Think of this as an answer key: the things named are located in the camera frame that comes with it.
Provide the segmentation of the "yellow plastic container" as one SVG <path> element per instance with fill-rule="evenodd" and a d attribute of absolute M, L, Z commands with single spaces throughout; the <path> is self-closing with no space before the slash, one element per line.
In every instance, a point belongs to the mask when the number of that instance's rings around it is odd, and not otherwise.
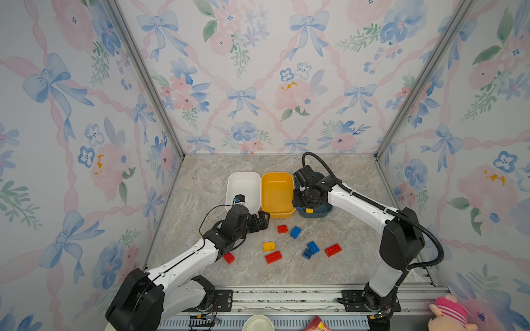
<path fill-rule="evenodd" d="M 294 179 L 288 172 L 268 172 L 262 177 L 261 208 L 272 219 L 291 217 L 295 208 L 292 204 Z"/>

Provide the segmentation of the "white plastic container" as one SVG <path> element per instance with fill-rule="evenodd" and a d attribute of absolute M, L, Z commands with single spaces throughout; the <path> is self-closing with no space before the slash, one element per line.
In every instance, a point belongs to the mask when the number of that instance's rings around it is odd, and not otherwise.
<path fill-rule="evenodd" d="M 238 195 L 244 196 L 240 204 L 247 207 L 251 214 L 260 211 L 262 199 L 262 178 L 256 172 L 234 172 L 228 178 L 226 188 L 225 204 L 229 210 L 233 205 L 234 198 Z"/>

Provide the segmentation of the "dark teal plastic container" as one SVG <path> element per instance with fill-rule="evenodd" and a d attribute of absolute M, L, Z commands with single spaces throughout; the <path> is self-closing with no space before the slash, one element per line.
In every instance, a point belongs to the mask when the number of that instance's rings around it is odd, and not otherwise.
<path fill-rule="evenodd" d="M 324 179 L 324 174 L 321 172 L 316 172 L 318 179 Z M 301 190 L 301 186 L 298 183 L 298 180 L 294 178 L 294 184 L 296 190 Z M 295 207 L 301 217 L 306 219 L 319 219 L 327 216 L 332 210 L 333 206 L 330 204 L 321 204 L 317 208 L 313 208 L 313 214 L 306 213 L 306 208 Z"/>

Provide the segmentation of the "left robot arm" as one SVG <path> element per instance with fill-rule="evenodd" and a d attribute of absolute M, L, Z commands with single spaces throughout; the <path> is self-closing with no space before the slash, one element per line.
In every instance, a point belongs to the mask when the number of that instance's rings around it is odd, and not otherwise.
<path fill-rule="evenodd" d="M 270 218 L 267 212 L 252 214 L 232 205 L 184 253 L 159 267 L 128 273 L 106 311 L 107 330 L 156 330 L 178 313 L 215 310 L 215 286 L 198 272 L 239 248 L 248 234 L 266 230 Z"/>

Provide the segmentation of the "blue lego brick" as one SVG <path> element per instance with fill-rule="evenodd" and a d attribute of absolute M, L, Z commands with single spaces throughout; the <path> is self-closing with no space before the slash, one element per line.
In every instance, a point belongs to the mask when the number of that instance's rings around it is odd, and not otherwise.
<path fill-rule="evenodd" d="M 319 247 L 314 241 L 311 241 L 307 244 L 307 248 L 311 251 L 313 255 L 316 255 L 318 252 L 320 252 Z"/>
<path fill-rule="evenodd" d="M 295 226 L 292 230 L 291 230 L 291 233 L 290 233 L 290 236 L 294 239 L 297 239 L 300 234 L 302 233 L 302 229 Z"/>

